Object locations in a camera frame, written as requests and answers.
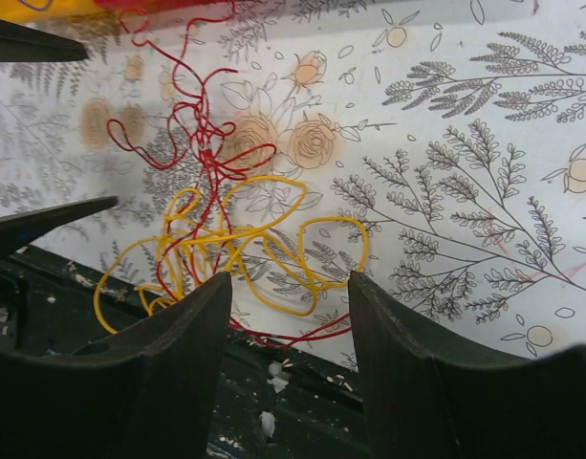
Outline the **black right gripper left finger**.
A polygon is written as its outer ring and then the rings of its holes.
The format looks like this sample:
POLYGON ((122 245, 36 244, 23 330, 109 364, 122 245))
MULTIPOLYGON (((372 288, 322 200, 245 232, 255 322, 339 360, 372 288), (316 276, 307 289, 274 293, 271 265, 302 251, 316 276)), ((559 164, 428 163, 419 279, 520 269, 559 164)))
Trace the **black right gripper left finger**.
POLYGON ((0 458, 201 458, 231 277, 71 355, 0 351, 0 458))

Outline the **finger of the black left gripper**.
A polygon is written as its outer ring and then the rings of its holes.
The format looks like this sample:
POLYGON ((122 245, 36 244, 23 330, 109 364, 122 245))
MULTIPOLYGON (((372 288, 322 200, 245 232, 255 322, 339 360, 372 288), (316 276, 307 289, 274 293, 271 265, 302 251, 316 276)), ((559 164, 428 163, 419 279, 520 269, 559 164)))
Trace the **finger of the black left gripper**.
POLYGON ((113 208, 117 196, 83 200, 0 217, 0 260, 27 246, 51 230, 113 208))
POLYGON ((0 62, 73 62, 88 58, 78 41, 0 19, 0 62))

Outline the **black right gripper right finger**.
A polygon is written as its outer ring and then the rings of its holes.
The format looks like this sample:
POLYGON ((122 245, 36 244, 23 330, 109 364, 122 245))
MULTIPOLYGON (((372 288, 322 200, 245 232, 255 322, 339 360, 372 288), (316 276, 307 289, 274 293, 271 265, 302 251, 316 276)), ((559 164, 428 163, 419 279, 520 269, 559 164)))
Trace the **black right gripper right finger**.
POLYGON ((586 458, 586 344, 527 360, 466 339, 363 273, 349 309, 376 458, 586 458))

